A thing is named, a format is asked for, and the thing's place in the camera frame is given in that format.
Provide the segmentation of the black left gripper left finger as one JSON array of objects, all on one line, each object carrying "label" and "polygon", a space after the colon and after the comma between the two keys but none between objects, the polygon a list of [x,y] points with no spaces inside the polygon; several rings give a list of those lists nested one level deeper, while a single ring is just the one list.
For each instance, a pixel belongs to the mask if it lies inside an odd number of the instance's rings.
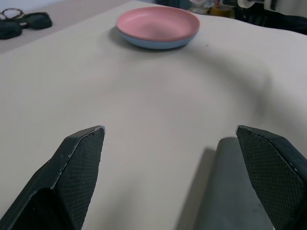
[{"label": "black left gripper left finger", "polygon": [[97,182],[104,126],[66,137],[0,220],[2,230],[80,230]]}]

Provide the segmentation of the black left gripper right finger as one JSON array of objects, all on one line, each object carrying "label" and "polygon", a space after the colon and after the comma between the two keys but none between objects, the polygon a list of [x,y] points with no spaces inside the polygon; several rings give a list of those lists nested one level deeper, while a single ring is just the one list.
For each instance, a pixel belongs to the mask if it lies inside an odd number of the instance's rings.
[{"label": "black left gripper right finger", "polygon": [[307,228],[307,160],[284,137],[248,126],[236,130],[249,180],[277,230]]}]

